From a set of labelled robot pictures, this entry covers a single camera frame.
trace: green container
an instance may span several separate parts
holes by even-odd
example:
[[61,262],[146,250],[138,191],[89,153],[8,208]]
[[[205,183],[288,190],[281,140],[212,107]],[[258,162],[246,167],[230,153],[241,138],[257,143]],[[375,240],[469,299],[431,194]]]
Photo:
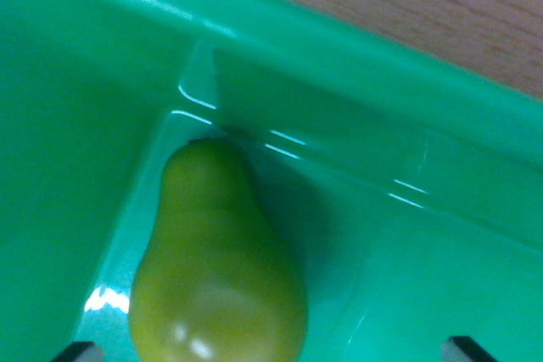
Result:
[[281,0],[0,0],[0,359],[135,362],[166,158],[223,135],[296,253],[300,361],[543,360],[543,106]]

